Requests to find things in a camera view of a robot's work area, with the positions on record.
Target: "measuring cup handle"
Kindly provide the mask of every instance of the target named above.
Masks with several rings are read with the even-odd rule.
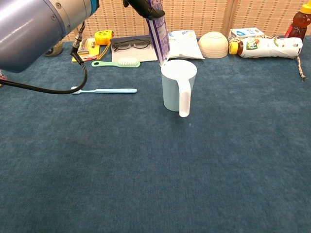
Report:
[[[191,86],[188,79],[178,80],[179,88],[179,115],[187,117],[190,113]]]

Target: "white bottle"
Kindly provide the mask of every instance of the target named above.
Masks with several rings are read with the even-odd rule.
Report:
[[[247,37],[229,45],[230,54],[243,58],[284,57],[295,58],[301,52],[302,40],[298,37],[268,39]]]

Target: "yellow tape measure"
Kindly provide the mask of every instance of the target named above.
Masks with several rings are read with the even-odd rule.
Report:
[[[113,37],[112,30],[105,30],[95,33],[95,42],[98,45],[108,45],[110,43],[111,38]]]

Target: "purple package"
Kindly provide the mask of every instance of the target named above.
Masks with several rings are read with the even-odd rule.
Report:
[[[148,3],[155,10],[163,10],[161,0],[148,0]],[[160,66],[162,66],[169,59],[170,53],[170,41],[165,18],[163,16],[155,20],[147,19],[147,24],[156,56]]]

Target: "plastic bottle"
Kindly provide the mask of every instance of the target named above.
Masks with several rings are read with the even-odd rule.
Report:
[[[299,37],[302,41],[305,37],[307,26],[311,23],[311,0],[304,4],[300,11],[296,13],[292,24],[285,33],[285,38]]]
[[[258,57],[296,57],[302,48],[300,38],[268,39],[247,37],[229,45],[230,54],[238,54],[244,58]]]

